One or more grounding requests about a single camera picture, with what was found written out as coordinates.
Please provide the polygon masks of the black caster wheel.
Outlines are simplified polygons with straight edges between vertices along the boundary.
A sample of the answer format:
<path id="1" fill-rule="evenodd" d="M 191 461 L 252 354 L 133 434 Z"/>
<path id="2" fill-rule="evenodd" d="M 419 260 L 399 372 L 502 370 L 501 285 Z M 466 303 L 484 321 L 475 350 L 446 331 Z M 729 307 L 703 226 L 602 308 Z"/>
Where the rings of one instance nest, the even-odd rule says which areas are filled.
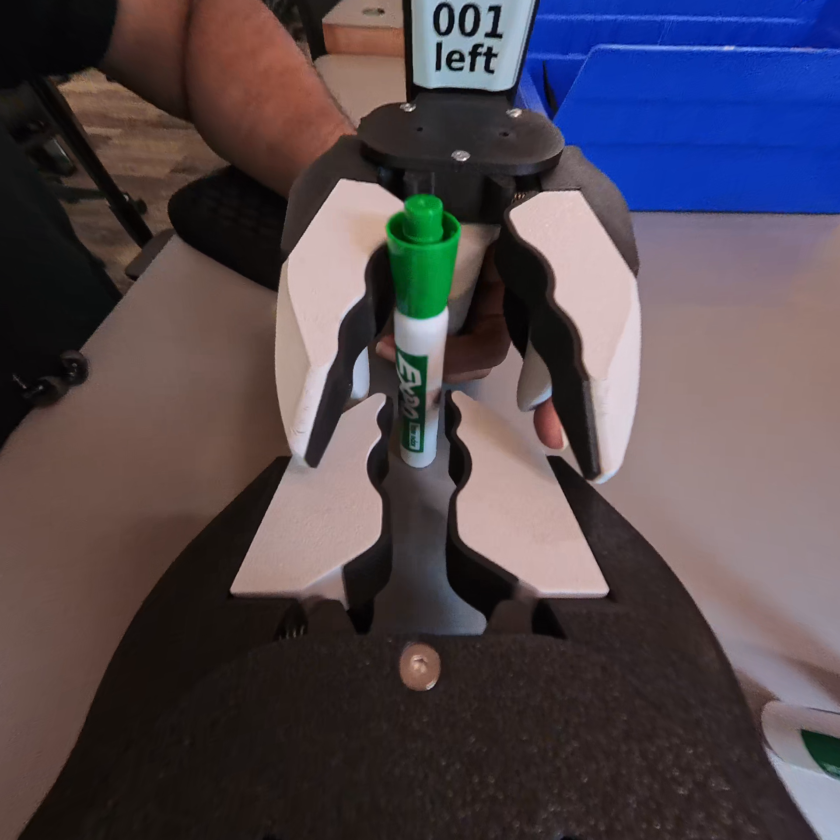
<path id="1" fill-rule="evenodd" d="M 39 375 L 12 373 L 15 392 L 28 407 L 47 407 L 58 403 L 68 391 L 84 384 L 89 377 L 88 359 L 77 350 L 61 352 L 47 363 Z"/>

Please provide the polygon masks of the black tripod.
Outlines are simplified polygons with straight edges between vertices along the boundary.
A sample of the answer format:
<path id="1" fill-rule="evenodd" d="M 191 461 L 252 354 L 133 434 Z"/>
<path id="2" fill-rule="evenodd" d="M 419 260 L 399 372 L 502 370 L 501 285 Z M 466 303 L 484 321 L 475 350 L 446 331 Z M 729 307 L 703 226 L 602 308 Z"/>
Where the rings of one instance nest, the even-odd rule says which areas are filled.
<path id="1" fill-rule="evenodd" d="M 78 122 L 56 84 L 47 77 L 40 77 L 31 81 L 29 86 L 48 113 L 58 134 L 67 142 L 77 161 L 108 202 L 122 228 L 137 246 L 142 248 L 149 244 L 153 235 L 144 220 L 148 207 L 144 201 L 133 199 L 113 180 L 91 146 L 87 132 Z"/>

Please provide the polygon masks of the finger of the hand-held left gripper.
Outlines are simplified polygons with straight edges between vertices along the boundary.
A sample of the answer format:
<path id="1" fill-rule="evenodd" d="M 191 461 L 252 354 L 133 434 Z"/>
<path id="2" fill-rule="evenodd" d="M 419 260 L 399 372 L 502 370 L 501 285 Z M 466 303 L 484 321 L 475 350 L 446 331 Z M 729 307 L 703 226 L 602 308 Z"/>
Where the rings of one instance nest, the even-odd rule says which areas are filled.
<path id="1" fill-rule="evenodd" d="M 361 356 L 393 300 L 385 225 L 399 205 L 380 185 L 338 181 L 281 269 L 276 393 L 290 452 L 309 467 L 370 386 Z"/>
<path id="2" fill-rule="evenodd" d="M 526 323 L 519 409 L 551 403 L 583 477 L 609 480 L 623 464 L 637 410 L 634 273 L 577 191 L 541 192 L 510 207 L 496 262 Z"/>

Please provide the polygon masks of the white flat plate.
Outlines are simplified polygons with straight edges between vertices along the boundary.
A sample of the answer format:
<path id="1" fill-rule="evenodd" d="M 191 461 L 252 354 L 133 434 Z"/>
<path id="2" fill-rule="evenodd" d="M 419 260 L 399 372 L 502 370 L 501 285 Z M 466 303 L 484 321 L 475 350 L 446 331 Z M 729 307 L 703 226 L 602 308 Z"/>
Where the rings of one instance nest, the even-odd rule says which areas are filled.
<path id="1" fill-rule="evenodd" d="M 794 803 L 821 839 L 839 838 L 839 781 L 799 768 L 769 753 L 770 761 Z"/>

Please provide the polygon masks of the person's left forearm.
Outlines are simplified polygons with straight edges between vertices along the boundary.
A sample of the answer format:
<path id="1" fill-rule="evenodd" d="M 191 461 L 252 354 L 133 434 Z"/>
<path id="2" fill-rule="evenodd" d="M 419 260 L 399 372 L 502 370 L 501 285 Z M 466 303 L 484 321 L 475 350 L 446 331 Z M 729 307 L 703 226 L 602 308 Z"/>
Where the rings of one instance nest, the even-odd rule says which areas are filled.
<path id="1" fill-rule="evenodd" d="M 259 1 L 119 1 L 100 69 L 288 196 L 354 126 Z"/>

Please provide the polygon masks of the person's left hand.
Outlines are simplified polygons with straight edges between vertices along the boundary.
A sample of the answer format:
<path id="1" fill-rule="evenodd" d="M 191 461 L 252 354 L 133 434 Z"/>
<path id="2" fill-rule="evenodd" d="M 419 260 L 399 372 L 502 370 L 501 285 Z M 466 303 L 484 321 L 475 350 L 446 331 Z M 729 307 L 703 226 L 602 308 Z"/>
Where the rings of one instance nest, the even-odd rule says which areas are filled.
<path id="1" fill-rule="evenodd" d="M 487 377 L 508 355 L 511 337 L 503 313 L 505 286 L 496 267 L 495 250 L 496 245 L 491 245 L 485 254 L 464 328 L 447 338 L 443 379 L 450 385 Z M 374 351 L 385 361 L 395 362 L 393 335 L 383 334 Z M 558 451 L 566 448 L 568 439 L 550 401 L 534 410 L 533 425 L 543 446 Z"/>

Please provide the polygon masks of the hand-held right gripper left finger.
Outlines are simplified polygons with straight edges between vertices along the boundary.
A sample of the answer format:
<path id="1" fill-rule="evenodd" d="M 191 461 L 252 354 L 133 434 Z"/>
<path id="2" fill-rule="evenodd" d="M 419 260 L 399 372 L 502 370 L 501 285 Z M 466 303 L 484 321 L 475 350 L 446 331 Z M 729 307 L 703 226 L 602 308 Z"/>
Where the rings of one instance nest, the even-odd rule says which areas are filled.
<path id="1" fill-rule="evenodd" d="M 375 393 L 341 416 L 316 468 L 286 466 L 230 588 L 240 598 L 336 601 L 360 634 L 392 573 L 392 399 Z"/>

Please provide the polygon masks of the blue plastic bin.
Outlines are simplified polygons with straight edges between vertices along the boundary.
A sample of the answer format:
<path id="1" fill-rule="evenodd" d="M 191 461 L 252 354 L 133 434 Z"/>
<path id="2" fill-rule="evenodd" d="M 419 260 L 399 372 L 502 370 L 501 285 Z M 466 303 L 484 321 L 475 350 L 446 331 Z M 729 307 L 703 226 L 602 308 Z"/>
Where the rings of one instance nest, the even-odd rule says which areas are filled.
<path id="1" fill-rule="evenodd" d="M 540 2 L 521 98 L 638 212 L 838 214 L 838 2 Z"/>

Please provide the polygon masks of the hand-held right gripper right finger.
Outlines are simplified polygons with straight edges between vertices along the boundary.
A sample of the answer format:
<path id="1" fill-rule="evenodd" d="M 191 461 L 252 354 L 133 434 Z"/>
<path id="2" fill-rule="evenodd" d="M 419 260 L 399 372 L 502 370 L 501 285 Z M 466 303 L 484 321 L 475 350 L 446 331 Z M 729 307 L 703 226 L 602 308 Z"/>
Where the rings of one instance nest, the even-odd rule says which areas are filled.
<path id="1" fill-rule="evenodd" d="M 445 398 L 446 573 L 487 634 L 569 636 L 557 602 L 609 594 L 548 456 L 516 425 L 462 392 Z"/>

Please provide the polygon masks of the green dry erase marker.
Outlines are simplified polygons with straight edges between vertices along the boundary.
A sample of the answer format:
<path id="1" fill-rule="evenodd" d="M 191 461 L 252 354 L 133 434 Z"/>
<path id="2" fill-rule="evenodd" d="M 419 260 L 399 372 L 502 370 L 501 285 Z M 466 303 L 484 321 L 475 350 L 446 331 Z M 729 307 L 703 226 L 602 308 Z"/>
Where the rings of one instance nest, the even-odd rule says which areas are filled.
<path id="1" fill-rule="evenodd" d="M 761 711 L 763 739 L 773 756 L 839 781 L 839 713 L 778 700 Z"/>
<path id="2" fill-rule="evenodd" d="M 406 464 L 423 469 L 437 454 L 448 296 L 460 224 L 438 197 L 417 194 L 388 220 L 385 232 L 395 291 L 400 452 Z"/>

